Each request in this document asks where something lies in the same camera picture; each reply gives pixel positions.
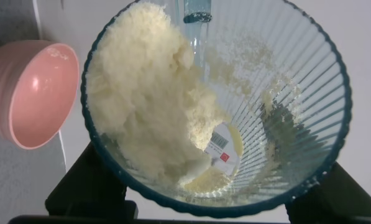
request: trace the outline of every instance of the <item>white powder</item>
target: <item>white powder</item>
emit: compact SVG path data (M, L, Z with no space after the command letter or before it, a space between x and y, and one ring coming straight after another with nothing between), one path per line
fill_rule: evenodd
M107 29L86 75L98 133L147 178L189 182L210 166L203 150L225 120L201 75L163 8L133 4Z

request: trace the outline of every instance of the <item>pink bowl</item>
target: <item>pink bowl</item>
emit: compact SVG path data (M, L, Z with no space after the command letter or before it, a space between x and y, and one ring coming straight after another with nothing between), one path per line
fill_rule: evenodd
M47 143L76 98L78 59L65 44L23 40L0 47L0 136L24 149Z

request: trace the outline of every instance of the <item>bowl rim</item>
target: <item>bowl rim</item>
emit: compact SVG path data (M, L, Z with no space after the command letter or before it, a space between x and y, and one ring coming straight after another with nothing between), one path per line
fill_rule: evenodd
M73 56L73 59L74 59L74 62L73 64L76 65L76 73L75 74L70 74L70 73L67 73L67 75L76 75L76 86L75 86L75 89L73 90L74 91L74 95L73 95L73 98L71 100L71 104L70 104L70 107L68 108L68 112L66 113L64 119L62 120L62 123L60 124L60 126L57 128L57 130L55 130L53 132L53 134L48 138L46 139L46 141L44 141L43 143L41 144L38 144L36 146L25 146L23 145L18 139L17 139L17 136L14 132L14 127L13 127L13 120L12 120L12 113L13 113L13 109L14 109L14 103L15 103L15 97L17 95L17 92L18 92L18 86L19 86L19 80L16 82L16 85L15 85L15 88L14 88L14 91L12 92L12 95L11 95L11 99L10 99L10 105L9 105L9 117L8 117L8 121L9 121L9 130L10 130L10 135L11 135L11 138L12 140L14 141L15 144L17 144L19 147L23 148L23 149L26 149L26 150L32 150L32 149L38 149L42 146L44 146L45 144L47 144L51 139L54 138L54 136L60 131L61 127L63 126L63 124L65 123L66 119L69 117L69 114L70 114L70 111L72 110L73 108L73 105L75 104L75 100L76 100L76 95L77 95L77 91L78 91L78 85L79 85L79 76L80 76L80 66L79 66L79 60L78 60L78 56L76 55L76 52L75 50L73 50L73 48L71 48L69 45L67 44L63 44L63 43L58 43L58 42L52 42L52 41L48 41L48 40L22 40L21 41L22 43L27 43L27 42L34 42L35 44L40 44L42 45L42 47L40 48L40 50L31 58L31 60L29 60L29 62L27 63L27 65L24 67L24 69L21 71L21 74L19 75L20 77L22 76L22 74L24 74L30 66L32 66L32 64L34 63L35 60L37 60L39 58L40 55L42 54L45 54L45 51L50 48L50 47L54 47L54 46L62 46L62 47L65 47L66 49L68 49Z
M332 165L336 162L336 159L339 155L340 149L344 146L345 137L349 132L349 123L351 121L351 108L352 108L352 100L351 100L351 88L350 88L350 81L349 76L347 74L347 69L342 61L341 54L338 52L336 45L330 39L329 35L322 29L322 27L315 22L315 20L307 15L302 9L297 7L295 4L289 2L288 0L282 0L285 4L289 4L293 9L298 11L302 14L305 18L307 18L310 23L318 29L324 38L325 41L331 46L331 51L335 54L337 63L340 66L340 72L343 77L343 86L344 86L344 98L345 98L345 105L344 105L344 117L342 119L341 128L337 134L337 139L333 144L333 147L326 156L324 162L310 175L307 179L302 181L297 186L293 187L292 189L277 195L273 198L268 200L264 200L261 202L249 204L249 205L241 205L235 207L207 207L201 205L193 205L186 202L181 202L175 200L173 198L164 196L144 184L141 184L138 180L136 180L133 176L131 176L125 169L123 169L112 157L112 155L105 149L104 144L101 142L99 135L94 127L93 120L91 119L90 112L88 111L87 106L87 94L86 94L86 74L88 72L88 67L90 61L93 57L93 52L97 49L98 43L103 37L106 29L116 20L116 18L125 10L127 10L133 3L139 2L140 0L135 0L134 2L127 5L124 9L120 10L103 28L103 30L98 34L96 40L93 42L91 50L88 53L87 60L84 65L84 70L81 75L81 104L82 104L82 114L85 118L85 126L89 132L89 136L91 142L94 144L98 154L102 157L102 160L105 164L109 166L109 168L114 172L114 174L120 178L123 183L129 186L131 189L139 192L144 198L153 200L158 203L160 206L169 207L174 209L177 212L181 213L190 213L192 215L202 217L202 216L209 216L212 218L236 218L241 217L244 215L255 215L265 210L272 210L278 207L281 204L288 203L293 201L295 198L305 194L313 185L318 184L320 181L323 180L324 176L331 170Z

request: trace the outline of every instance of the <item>label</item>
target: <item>label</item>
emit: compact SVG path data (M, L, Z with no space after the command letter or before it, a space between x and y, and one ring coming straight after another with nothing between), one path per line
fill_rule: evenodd
M234 149L234 140L226 123L222 123L214 129L204 152L213 159L213 166L228 176L234 173L234 169L240 163L240 158Z

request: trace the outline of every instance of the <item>glass bowl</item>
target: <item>glass bowl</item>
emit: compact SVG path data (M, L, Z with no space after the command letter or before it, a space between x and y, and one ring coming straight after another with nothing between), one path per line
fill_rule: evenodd
M81 84L91 141L123 183L163 207L214 218L270 210L318 184L344 145L352 107L346 66L322 27L288 1L150 2L165 6L190 40L203 81L231 116L223 125L240 134L243 155L228 187L191 194L144 177L114 141L97 133L85 75L107 27L127 6L98 34Z

